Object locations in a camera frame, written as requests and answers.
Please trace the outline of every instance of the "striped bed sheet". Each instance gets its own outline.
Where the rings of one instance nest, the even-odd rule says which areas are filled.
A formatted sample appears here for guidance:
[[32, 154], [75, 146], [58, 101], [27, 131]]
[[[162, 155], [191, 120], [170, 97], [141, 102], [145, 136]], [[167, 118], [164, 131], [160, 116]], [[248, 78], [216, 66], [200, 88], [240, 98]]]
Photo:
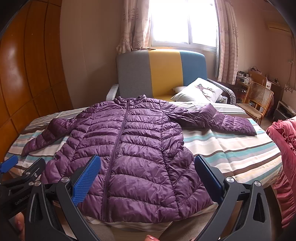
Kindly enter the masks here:
[[[204, 106], [198, 102], [173, 102], [173, 104], [184, 107], [188, 110], [195, 110]], [[231, 116], [249, 116], [240, 107], [229, 104], [212, 104], [218, 111]], [[52, 145], [41, 150], [31, 152], [28, 156], [21, 158], [20, 154], [24, 145], [32, 138], [38, 136], [53, 118], [72, 118], [85, 108], [63, 111], [45, 117], [35, 119], [23, 131], [19, 138], [9, 149], [5, 159], [12, 155], [19, 158], [18, 164], [11, 169], [12, 176], [19, 176], [34, 161], [42, 157], [46, 162], [51, 160], [54, 154], [62, 147], [69, 136], [59, 139]], [[249, 119], [254, 126], [257, 136], [245, 136], [228, 133], [219, 133], [210, 129], [189, 130], [183, 129], [184, 146], [194, 156], [201, 154], [211, 166], [217, 167], [225, 176], [233, 176], [240, 183], [252, 183], [260, 181], [264, 186], [270, 185], [282, 170], [281, 154], [275, 143], [269, 138], [263, 129], [252, 119]], [[201, 210], [194, 216], [213, 211], [217, 204]], [[97, 219], [85, 217], [92, 224], [106, 225]], [[161, 232], [167, 229], [172, 222], [150, 224], [132, 222], [108, 223], [112, 227], [129, 232]]]

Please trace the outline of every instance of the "window pane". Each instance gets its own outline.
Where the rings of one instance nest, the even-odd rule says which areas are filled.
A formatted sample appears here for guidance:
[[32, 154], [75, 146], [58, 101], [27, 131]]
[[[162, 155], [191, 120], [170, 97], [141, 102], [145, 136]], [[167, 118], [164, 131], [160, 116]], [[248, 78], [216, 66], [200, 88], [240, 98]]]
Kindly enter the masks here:
[[216, 47], [218, 20], [214, 0], [188, 0], [192, 42]]
[[150, 4], [153, 40], [188, 43], [186, 0], [151, 0]]

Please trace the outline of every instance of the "beige curtain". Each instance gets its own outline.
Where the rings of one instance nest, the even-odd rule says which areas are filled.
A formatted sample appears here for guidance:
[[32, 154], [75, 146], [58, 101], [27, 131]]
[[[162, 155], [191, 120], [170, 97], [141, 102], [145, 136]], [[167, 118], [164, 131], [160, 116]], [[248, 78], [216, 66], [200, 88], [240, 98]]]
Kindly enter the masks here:
[[149, 0], [124, 0], [119, 54], [148, 47], [150, 35]]
[[238, 65], [237, 22], [230, 0], [216, 0], [216, 4], [220, 33], [218, 81], [234, 85]]

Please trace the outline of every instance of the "red velvet cloth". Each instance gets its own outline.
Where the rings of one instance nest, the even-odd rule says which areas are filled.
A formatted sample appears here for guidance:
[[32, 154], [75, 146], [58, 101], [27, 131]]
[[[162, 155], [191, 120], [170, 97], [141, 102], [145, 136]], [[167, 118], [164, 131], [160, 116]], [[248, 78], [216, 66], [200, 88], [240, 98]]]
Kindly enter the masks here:
[[266, 130], [281, 151], [283, 172], [273, 184], [281, 205], [282, 226], [286, 227], [296, 212], [296, 120], [274, 122]]

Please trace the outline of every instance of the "silver bolt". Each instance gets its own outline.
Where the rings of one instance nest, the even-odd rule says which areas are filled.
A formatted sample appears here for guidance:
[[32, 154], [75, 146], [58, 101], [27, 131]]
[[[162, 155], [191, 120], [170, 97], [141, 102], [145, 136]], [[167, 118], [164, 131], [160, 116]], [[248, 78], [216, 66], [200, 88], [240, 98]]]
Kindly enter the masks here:
[[233, 179], [233, 177], [226, 177], [226, 181], [229, 183], [233, 183], [234, 179]]
[[63, 177], [63, 178], [61, 179], [61, 181], [62, 181], [62, 183], [66, 183], [66, 182], [69, 181], [69, 178], [68, 178], [68, 177]]
[[259, 181], [254, 181], [254, 184], [255, 184], [257, 187], [260, 187], [260, 186], [261, 186], [261, 182], [259, 182]]
[[38, 187], [39, 185], [41, 184], [41, 182], [40, 181], [37, 181], [37, 182], [35, 182], [35, 187]]

